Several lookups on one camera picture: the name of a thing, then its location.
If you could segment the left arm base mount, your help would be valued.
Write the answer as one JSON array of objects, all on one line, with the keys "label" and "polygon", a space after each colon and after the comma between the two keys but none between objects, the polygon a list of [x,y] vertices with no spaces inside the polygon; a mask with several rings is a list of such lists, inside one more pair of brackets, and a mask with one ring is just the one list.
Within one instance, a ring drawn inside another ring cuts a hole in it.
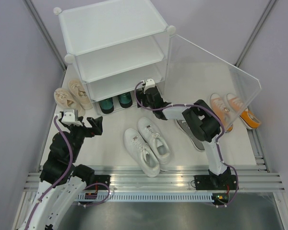
[{"label": "left arm base mount", "polygon": [[89,179],[85,190],[106,191],[110,186],[110,175],[95,175]]}]

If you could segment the white sneaker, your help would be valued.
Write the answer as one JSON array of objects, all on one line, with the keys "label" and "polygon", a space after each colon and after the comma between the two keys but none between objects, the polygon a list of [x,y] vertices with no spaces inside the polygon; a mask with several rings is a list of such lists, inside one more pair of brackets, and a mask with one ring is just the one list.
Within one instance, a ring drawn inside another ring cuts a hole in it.
[{"label": "white sneaker", "polygon": [[129,155],[148,177],[153,178],[159,175],[159,161],[138,131],[132,128],[127,129],[123,135],[123,142]]},{"label": "white sneaker", "polygon": [[168,164],[171,159],[171,151],[158,126],[150,119],[142,117],[139,119],[137,127],[159,163]]}]

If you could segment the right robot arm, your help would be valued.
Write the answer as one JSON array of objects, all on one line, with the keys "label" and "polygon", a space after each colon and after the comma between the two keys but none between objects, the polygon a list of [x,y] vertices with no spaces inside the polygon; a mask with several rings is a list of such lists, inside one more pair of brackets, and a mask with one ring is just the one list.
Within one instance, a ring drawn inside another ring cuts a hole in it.
[{"label": "right robot arm", "polygon": [[202,142],[209,165],[209,183],[214,189],[221,189],[227,183],[225,175],[230,175],[230,167],[221,155],[219,139],[225,128],[221,120],[203,100],[193,104],[172,104],[161,97],[158,88],[135,87],[137,106],[152,111],[161,120],[185,121],[191,133]]}]

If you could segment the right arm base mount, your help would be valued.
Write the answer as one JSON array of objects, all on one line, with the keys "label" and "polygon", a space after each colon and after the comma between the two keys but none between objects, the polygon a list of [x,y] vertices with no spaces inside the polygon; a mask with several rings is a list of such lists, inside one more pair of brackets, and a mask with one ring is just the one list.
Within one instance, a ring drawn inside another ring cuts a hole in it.
[{"label": "right arm base mount", "polygon": [[212,176],[212,175],[195,175],[195,188],[198,191],[226,191],[236,190],[238,182],[235,175],[229,176]]}]

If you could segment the grey canvas sneaker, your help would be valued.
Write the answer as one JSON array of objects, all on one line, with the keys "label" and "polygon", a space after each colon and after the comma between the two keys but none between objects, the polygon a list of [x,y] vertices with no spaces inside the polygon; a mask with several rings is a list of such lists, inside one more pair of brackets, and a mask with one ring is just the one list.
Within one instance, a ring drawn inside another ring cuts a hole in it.
[{"label": "grey canvas sneaker", "polygon": [[137,102],[137,107],[147,107],[146,105],[146,95],[144,94],[143,89],[135,90],[135,99]]},{"label": "grey canvas sneaker", "polygon": [[184,120],[175,120],[176,125],[178,128],[184,132],[192,142],[193,146],[200,152],[204,152],[204,146],[201,141],[199,141],[194,134],[192,133],[190,127],[188,126],[187,122]]}]

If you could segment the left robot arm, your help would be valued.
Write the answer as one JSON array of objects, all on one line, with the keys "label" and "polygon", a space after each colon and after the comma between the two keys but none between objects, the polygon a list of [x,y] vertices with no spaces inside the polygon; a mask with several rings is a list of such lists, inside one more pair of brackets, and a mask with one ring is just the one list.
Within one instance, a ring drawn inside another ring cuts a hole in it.
[{"label": "left robot arm", "polygon": [[95,171],[83,164],[74,166],[85,138],[102,135],[103,118],[83,118],[75,115],[56,115],[54,125],[58,132],[50,145],[48,159],[40,174],[38,190],[23,224],[22,230],[55,230],[76,197],[85,189],[102,186]]}]

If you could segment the green loafer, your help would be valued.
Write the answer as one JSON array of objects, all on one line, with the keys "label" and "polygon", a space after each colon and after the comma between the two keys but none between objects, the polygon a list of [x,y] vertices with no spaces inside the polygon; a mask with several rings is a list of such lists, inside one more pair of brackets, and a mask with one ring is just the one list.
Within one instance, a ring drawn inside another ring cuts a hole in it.
[{"label": "green loafer", "polygon": [[104,114],[110,114],[114,111],[114,103],[112,98],[107,98],[99,101],[99,107]]},{"label": "green loafer", "polygon": [[118,100],[122,108],[129,108],[132,106],[132,96],[130,92],[118,95]]}]

